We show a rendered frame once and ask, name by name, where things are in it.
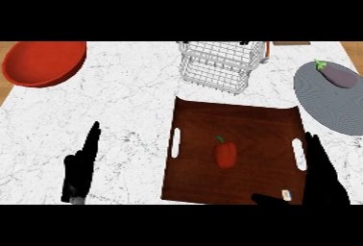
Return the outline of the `grey round plate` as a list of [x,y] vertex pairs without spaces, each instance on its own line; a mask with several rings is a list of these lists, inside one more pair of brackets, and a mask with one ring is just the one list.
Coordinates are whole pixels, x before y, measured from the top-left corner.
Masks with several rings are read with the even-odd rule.
[[307,62],[293,75],[298,101],[314,120],[344,135],[363,135],[363,77],[345,66],[326,62],[355,79],[352,88],[339,88],[323,77],[316,63]]

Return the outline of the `brown wooden tray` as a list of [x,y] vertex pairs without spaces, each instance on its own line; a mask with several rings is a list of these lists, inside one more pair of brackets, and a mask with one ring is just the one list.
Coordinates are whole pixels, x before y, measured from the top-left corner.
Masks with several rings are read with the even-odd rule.
[[202,204],[252,203],[258,193],[299,205],[307,172],[293,140],[305,139],[299,109],[174,100],[177,154],[167,155],[162,198]]

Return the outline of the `red bell pepper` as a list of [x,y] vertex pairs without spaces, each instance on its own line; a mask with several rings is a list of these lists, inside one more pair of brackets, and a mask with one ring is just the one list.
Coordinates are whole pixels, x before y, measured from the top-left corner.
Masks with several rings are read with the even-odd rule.
[[214,146],[214,158],[221,168],[236,165],[236,144],[217,135],[218,144]]

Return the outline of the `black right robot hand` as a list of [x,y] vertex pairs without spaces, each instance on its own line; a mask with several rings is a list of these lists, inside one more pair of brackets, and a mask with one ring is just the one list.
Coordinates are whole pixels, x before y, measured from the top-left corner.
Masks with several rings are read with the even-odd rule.
[[350,199],[317,135],[305,132],[307,181],[304,206],[348,206]]

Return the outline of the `purple eggplant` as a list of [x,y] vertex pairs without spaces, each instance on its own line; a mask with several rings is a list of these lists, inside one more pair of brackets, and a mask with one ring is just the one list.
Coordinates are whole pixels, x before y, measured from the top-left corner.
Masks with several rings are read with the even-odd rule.
[[339,88],[352,88],[357,85],[357,79],[352,74],[332,67],[324,61],[314,61],[316,70],[326,80]]

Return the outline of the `red bowl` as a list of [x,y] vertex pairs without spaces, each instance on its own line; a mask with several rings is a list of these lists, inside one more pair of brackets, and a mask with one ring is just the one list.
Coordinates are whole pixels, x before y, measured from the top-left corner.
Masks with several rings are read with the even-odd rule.
[[75,75],[85,58],[84,41],[19,41],[3,60],[3,75],[16,86],[56,86]]

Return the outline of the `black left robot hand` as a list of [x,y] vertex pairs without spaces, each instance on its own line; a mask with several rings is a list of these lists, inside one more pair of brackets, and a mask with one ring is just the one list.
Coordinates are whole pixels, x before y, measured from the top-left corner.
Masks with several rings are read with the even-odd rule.
[[65,178],[62,184],[60,201],[69,203],[71,197],[87,198],[91,188],[93,164],[97,154],[100,136],[99,122],[90,127],[84,147],[74,155],[63,159]]

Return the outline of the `brown flat object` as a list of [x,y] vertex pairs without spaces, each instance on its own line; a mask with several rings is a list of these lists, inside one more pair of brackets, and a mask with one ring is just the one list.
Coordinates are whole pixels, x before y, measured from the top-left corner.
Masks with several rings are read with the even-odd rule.
[[286,46],[286,45],[310,45],[310,41],[273,41],[273,45]]

